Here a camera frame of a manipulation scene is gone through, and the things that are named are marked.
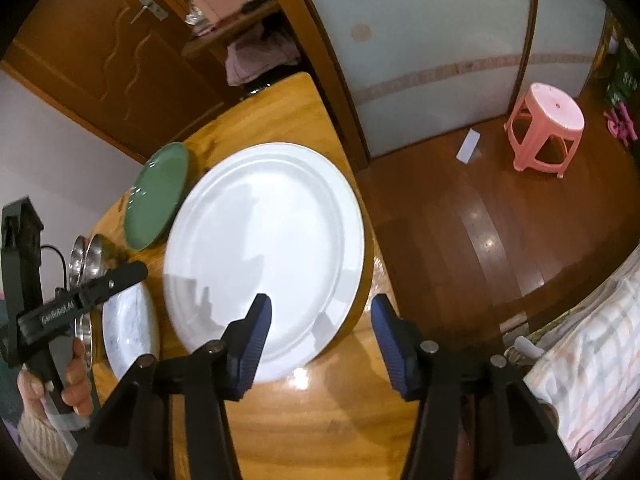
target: frosted glass panel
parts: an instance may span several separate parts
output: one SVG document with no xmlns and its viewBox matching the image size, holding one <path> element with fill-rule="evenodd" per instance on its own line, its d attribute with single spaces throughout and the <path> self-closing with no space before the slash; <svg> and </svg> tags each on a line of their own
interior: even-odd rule
<svg viewBox="0 0 640 480">
<path fill-rule="evenodd" d="M 313 0 L 371 155 L 507 111 L 529 0 Z"/>
<path fill-rule="evenodd" d="M 533 82 L 576 97 L 596 55 L 606 6 L 602 0 L 538 0 L 536 31 L 520 94 Z"/>
</svg>

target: black cable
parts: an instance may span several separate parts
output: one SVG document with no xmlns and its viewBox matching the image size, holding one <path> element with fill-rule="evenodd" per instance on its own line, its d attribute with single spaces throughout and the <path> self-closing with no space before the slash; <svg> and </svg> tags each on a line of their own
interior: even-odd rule
<svg viewBox="0 0 640 480">
<path fill-rule="evenodd" d="M 60 250 L 57 247 L 54 247 L 53 245 L 48 245 L 48 244 L 41 245 L 40 246 L 40 250 L 43 250 L 43 249 L 50 249 L 51 251 L 56 251 L 58 253 L 58 256 L 60 256 L 60 260 L 62 260 L 62 273 L 63 273 L 63 276 L 65 278 L 65 281 L 63 282 L 62 287 L 66 288 L 66 261 L 65 261 L 65 257 L 62 255 Z"/>
</svg>

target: human hand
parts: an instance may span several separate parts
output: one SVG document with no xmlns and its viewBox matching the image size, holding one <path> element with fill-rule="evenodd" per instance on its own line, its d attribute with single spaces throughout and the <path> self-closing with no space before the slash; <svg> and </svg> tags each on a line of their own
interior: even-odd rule
<svg viewBox="0 0 640 480">
<path fill-rule="evenodd" d="M 66 387 L 62 390 L 62 400 L 78 415 L 90 415 L 94 410 L 94 402 L 91 398 L 91 383 L 84 362 L 84 345 L 78 338 L 74 339 L 74 358 L 66 367 L 64 380 Z M 18 389 L 24 409 L 30 410 L 40 420 L 47 422 L 47 415 L 41 402 L 44 397 L 42 382 L 23 368 L 18 375 Z"/>
</svg>

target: knitted sleeve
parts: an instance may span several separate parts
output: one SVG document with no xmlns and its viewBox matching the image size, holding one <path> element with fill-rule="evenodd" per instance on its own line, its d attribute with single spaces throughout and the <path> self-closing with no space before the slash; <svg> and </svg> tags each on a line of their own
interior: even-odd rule
<svg viewBox="0 0 640 480">
<path fill-rule="evenodd" d="M 18 424 L 20 450 L 42 480 L 60 480 L 71 460 L 56 430 L 25 410 Z"/>
</svg>

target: carved door panel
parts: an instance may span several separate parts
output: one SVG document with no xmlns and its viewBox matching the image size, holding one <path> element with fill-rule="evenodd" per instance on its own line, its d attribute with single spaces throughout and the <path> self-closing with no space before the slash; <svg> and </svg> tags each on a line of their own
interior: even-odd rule
<svg viewBox="0 0 640 480">
<path fill-rule="evenodd" d="M 130 153 L 149 157 L 238 102 L 213 56 L 187 61 L 189 27 L 162 0 L 41 0 L 4 60 Z"/>
</svg>

